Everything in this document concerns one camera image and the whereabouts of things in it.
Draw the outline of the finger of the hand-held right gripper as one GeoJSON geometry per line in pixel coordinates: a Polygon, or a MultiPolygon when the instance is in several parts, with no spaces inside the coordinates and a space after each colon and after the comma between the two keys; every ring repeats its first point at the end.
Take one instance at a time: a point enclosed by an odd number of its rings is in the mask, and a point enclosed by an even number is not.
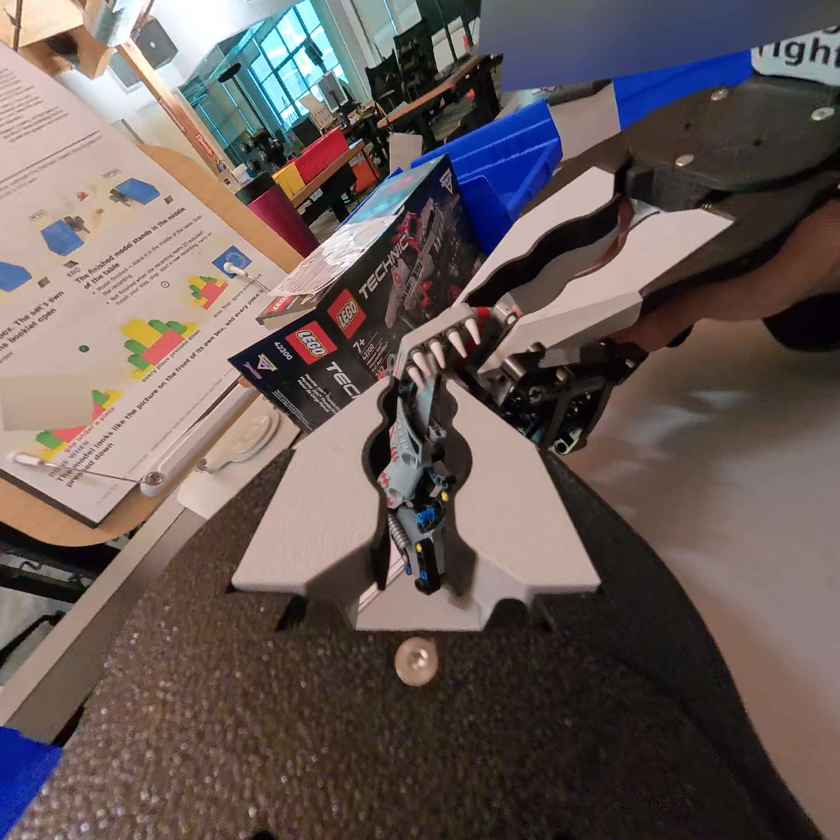
{"type": "Polygon", "coordinates": [[[614,173],[592,167],[527,211],[469,282],[462,302],[548,306],[616,241],[622,197],[615,180],[614,173]]]}
{"type": "Polygon", "coordinates": [[[646,216],[609,263],[571,280],[550,304],[520,318],[478,373],[488,377],[508,356],[536,342],[546,349],[580,348],[625,329],[637,319],[643,292],[657,278],[733,223],[728,214],[699,208],[646,216]]]}

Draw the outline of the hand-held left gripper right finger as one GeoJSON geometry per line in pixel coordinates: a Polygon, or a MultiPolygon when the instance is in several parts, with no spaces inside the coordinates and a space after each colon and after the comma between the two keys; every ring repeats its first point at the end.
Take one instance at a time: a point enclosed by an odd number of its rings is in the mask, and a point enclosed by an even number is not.
{"type": "Polygon", "coordinates": [[[476,556],[469,599],[480,626],[500,601],[595,592],[601,578],[535,445],[462,386],[445,389],[471,458],[455,523],[476,556]]]}

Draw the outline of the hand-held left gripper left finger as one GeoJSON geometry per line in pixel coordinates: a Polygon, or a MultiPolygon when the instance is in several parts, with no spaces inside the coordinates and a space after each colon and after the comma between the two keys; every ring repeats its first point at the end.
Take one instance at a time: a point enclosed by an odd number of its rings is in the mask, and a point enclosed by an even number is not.
{"type": "Polygon", "coordinates": [[[371,446],[386,430],[379,381],[298,444],[233,574],[237,592],[333,602],[359,629],[360,603],[392,561],[385,499],[371,446]]]}

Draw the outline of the toy brick truck model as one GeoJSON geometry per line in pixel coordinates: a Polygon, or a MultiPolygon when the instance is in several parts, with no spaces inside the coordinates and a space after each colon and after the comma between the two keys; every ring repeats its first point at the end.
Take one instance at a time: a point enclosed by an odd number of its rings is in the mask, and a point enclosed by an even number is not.
{"type": "Polygon", "coordinates": [[[481,374],[518,319],[518,310],[462,303],[409,333],[397,360],[391,457],[377,477],[387,506],[388,531],[415,587],[431,595],[447,586],[457,597],[476,596],[490,581],[490,550],[501,537],[489,527],[525,520],[503,501],[500,513],[478,505],[479,549],[465,537],[468,508],[463,486],[512,490],[514,466],[532,467],[532,455],[501,432],[501,424],[528,440],[528,451],[559,458],[585,446],[613,389],[625,382],[648,353],[634,343],[603,338],[554,362],[543,343],[505,354],[481,374]]]}

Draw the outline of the person's right forearm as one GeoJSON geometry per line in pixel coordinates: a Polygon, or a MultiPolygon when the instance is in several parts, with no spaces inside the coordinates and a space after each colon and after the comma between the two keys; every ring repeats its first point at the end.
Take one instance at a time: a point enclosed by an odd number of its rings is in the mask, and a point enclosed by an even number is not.
{"type": "Polygon", "coordinates": [[[795,352],[839,349],[839,296],[809,298],[763,320],[773,338],[795,352]]]}

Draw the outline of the person's right hand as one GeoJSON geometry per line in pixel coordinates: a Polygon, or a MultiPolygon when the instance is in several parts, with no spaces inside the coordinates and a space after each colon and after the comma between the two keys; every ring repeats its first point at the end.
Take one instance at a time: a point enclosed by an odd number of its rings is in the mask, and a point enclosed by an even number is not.
{"type": "Polygon", "coordinates": [[[663,349],[698,321],[746,322],[775,316],[808,298],[838,292],[839,201],[802,220],[769,261],[747,274],[683,290],[611,335],[646,353],[663,349]]]}

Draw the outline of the white sign stand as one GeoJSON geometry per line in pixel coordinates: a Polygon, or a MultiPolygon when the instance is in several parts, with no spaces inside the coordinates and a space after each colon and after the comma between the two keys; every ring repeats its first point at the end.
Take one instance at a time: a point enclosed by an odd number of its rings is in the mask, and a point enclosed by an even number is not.
{"type": "Polygon", "coordinates": [[[142,522],[186,482],[232,492],[287,448],[298,429],[257,391],[231,385],[174,426],[109,394],[87,423],[2,423],[2,524],[60,546],[104,540],[142,522]]]}

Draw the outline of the wooden work table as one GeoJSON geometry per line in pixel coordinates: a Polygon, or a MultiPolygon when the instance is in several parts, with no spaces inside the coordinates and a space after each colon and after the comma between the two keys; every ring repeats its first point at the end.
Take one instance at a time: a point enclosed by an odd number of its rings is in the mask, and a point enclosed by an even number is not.
{"type": "Polygon", "coordinates": [[[501,58],[501,55],[483,55],[468,59],[431,91],[386,114],[376,124],[377,128],[392,133],[413,129],[422,138],[422,152],[435,151],[442,142],[434,136],[432,112],[456,102],[469,91],[474,94],[470,113],[478,119],[478,127],[483,127],[493,121],[501,110],[492,78],[492,71],[501,58]]]}

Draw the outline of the black toy set box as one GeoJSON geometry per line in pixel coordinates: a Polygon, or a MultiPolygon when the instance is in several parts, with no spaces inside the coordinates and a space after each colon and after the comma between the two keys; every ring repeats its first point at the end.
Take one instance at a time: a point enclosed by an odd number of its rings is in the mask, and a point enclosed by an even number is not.
{"type": "Polygon", "coordinates": [[[394,372],[485,260],[447,154],[390,175],[280,284],[231,365],[303,433],[394,372]]]}

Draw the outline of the red storage bin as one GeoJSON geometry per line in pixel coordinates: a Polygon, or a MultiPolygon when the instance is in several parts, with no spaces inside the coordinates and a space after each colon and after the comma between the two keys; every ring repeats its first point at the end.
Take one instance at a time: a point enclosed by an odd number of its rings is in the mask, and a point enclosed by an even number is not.
{"type": "Polygon", "coordinates": [[[350,149],[341,128],[325,133],[310,143],[296,158],[297,172],[305,184],[312,182],[350,149]]]}

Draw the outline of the yellow storage bin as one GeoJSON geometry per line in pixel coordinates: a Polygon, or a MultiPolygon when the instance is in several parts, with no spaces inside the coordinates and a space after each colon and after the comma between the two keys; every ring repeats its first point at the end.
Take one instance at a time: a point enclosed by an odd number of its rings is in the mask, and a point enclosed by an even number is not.
{"type": "Polygon", "coordinates": [[[295,196],[300,194],[306,187],[306,183],[298,170],[296,160],[291,160],[283,165],[271,177],[274,183],[280,187],[292,202],[294,202],[295,196]]]}

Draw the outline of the maroon waste bin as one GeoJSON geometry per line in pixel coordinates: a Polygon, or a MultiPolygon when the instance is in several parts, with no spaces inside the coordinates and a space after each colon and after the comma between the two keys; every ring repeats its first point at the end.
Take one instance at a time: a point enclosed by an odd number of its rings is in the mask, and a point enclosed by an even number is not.
{"type": "Polygon", "coordinates": [[[277,234],[300,257],[309,257],[319,242],[284,190],[267,177],[240,191],[248,209],[277,234]]]}

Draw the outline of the instruction sign board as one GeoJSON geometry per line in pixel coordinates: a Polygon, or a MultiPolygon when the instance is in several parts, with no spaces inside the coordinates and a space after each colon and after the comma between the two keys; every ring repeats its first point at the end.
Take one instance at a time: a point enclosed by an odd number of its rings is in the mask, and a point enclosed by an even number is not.
{"type": "Polygon", "coordinates": [[[2,521],[152,502],[244,401],[228,359],[302,256],[230,190],[141,150],[2,45],[2,521]]]}

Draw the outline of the blue plastic bin with tag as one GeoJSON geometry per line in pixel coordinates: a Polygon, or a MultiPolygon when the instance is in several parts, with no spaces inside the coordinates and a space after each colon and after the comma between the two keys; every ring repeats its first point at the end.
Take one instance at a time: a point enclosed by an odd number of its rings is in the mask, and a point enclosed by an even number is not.
{"type": "Polygon", "coordinates": [[[58,765],[62,748],[1,727],[1,838],[5,839],[58,765]]]}

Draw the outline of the hanging speaker box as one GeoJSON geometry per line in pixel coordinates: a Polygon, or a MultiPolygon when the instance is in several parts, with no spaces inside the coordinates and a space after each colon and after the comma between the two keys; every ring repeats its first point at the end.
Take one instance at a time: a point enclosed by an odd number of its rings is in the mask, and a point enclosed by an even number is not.
{"type": "Polygon", "coordinates": [[[172,63],[178,53],[172,38],[155,17],[147,17],[143,21],[133,34],[133,42],[143,58],[156,70],[172,63]]]}

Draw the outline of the silver ventilation duct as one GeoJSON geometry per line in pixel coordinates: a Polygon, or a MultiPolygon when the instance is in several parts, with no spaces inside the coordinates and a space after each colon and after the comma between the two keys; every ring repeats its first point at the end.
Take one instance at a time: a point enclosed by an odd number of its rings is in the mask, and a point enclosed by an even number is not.
{"type": "Polygon", "coordinates": [[[97,42],[116,48],[133,38],[138,21],[153,5],[154,1],[85,1],[83,25],[97,42]]]}

